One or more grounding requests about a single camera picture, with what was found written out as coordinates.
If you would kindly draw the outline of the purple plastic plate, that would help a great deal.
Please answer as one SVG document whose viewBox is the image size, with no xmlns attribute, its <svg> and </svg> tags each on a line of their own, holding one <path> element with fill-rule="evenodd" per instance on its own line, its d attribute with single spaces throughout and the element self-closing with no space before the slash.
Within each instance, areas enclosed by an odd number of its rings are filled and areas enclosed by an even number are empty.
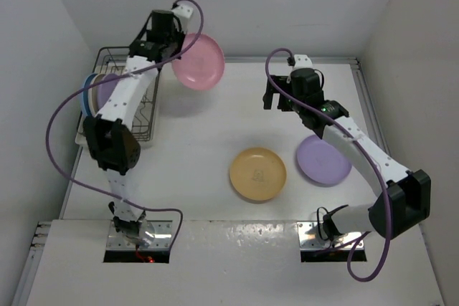
<svg viewBox="0 0 459 306">
<path fill-rule="evenodd" d="M 118 84 L 117 77 L 118 75 L 110 73 L 102 78 L 102 81 L 105 81 L 105 83 L 97 87 L 98 109 L 101 109 L 112 95 L 116 85 Z"/>
<path fill-rule="evenodd" d="M 340 184 L 352 169 L 343 154 L 317 135 L 310 135 L 300 143 L 296 160 L 306 177 L 323 186 Z"/>
</svg>

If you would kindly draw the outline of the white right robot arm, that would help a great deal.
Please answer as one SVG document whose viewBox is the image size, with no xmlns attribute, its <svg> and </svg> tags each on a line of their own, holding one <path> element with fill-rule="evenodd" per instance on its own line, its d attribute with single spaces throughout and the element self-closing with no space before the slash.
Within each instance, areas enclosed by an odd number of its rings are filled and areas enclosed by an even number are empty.
<svg viewBox="0 0 459 306">
<path fill-rule="evenodd" d="M 373 204 L 340 206 L 323 216 L 321 231 L 331 241 L 349 232 L 375 231 L 392 240 L 430 215 L 431 179 L 396 162 L 356 124 L 349 111 L 324 97 L 318 70 L 300 68 L 288 76 L 268 75 L 263 107 L 293 111 L 302 124 L 341 153 L 371 186 Z"/>
</svg>

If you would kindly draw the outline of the blue plastic plate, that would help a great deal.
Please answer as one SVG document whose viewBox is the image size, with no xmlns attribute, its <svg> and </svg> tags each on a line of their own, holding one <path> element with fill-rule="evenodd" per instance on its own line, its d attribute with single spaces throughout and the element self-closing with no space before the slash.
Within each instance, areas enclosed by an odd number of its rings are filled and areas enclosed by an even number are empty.
<svg viewBox="0 0 459 306">
<path fill-rule="evenodd" d="M 97 76 L 96 73 L 92 73 L 92 74 L 88 75 L 85 78 L 85 81 L 83 82 L 82 87 L 87 87 L 88 85 L 90 85 L 91 82 L 95 79 L 96 76 Z M 80 99 L 80 109 L 81 109 L 82 115 L 85 116 L 85 117 L 87 117 L 87 116 L 92 117 L 93 114 L 91 113 L 91 110 L 90 110 L 90 104 L 89 104 L 89 98 L 88 98 L 88 90 L 83 91 L 80 94 L 79 99 Z"/>
</svg>

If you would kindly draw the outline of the pink plastic plate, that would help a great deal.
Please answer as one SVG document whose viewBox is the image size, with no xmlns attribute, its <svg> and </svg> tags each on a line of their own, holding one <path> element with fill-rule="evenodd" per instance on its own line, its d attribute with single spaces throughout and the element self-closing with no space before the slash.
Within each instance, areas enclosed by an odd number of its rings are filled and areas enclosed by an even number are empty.
<svg viewBox="0 0 459 306">
<path fill-rule="evenodd" d="M 171 63 L 177 80 L 198 91 L 215 87 L 223 77 L 224 66 L 222 49 L 206 34 L 201 34 L 190 50 Z"/>
</svg>

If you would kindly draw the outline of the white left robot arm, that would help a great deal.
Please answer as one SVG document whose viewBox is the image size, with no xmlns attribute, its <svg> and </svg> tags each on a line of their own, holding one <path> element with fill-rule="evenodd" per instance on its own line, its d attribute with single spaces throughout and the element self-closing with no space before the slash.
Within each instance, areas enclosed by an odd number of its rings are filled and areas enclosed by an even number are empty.
<svg viewBox="0 0 459 306">
<path fill-rule="evenodd" d="M 153 10 L 129 46 L 125 77 L 97 115 L 83 122 L 90 155 L 104 171 L 115 196 L 109 205 L 115 229 L 138 248 L 151 245 L 155 235 L 145 220 L 146 212 L 131 204 L 136 192 L 133 168 L 141 155 L 141 146 L 131 132 L 133 119 L 161 72 L 157 64 L 181 51 L 193 12 L 185 5 Z"/>
</svg>

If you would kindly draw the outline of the cream plastic plate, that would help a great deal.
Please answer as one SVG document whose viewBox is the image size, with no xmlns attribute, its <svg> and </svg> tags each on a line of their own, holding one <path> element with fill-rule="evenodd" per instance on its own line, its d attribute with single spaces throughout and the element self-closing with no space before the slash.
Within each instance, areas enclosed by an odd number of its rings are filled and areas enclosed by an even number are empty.
<svg viewBox="0 0 459 306">
<path fill-rule="evenodd" d="M 93 86 L 95 83 L 100 82 L 104 78 L 105 74 L 100 73 L 97 74 L 93 80 L 91 81 L 90 85 Z M 88 105 L 90 108 L 90 114 L 92 117 L 95 117 L 98 112 L 98 87 L 92 87 L 88 90 Z"/>
</svg>

